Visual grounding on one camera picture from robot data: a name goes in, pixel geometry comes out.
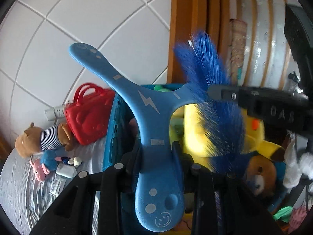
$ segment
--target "blue feather duster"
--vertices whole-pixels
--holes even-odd
[[[215,146],[208,146],[208,151],[223,156],[218,162],[212,159],[213,167],[228,172],[243,149],[245,128],[235,103],[213,100],[206,93],[212,84],[230,85],[215,45],[205,32],[198,32],[188,43],[177,44],[174,52],[191,83],[205,134]]]

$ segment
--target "pig toy ear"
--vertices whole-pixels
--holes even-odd
[[[46,167],[45,164],[41,164],[41,167],[42,167],[42,169],[43,169],[43,172],[44,172],[46,175],[48,175],[48,174],[50,173],[50,170]]]

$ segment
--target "brown plush toy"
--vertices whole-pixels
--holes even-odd
[[[23,134],[15,141],[15,148],[21,157],[29,157],[47,149],[56,149],[64,146],[66,151],[71,151],[76,144],[76,139],[67,123],[61,123],[43,130],[30,124]]]

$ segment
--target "red handle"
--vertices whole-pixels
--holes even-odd
[[[82,104],[82,99],[83,99],[83,96],[84,96],[85,92],[88,89],[91,89],[91,88],[94,88],[95,92],[97,92],[97,93],[102,93],[103,90],[104,90],[102,87],[99,87],[99,86],[97,86],[96,84],[93,84],[93,83],[82,84],[75,92],[74,102],[76,102],[77,105],[81,105]]]

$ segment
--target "power outlet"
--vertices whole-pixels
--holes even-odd
[[[47,109],[44,111],[44,113],[46,114],[48,121],[55,121],[56,119],[64,118],[65,117],[64,105]]]

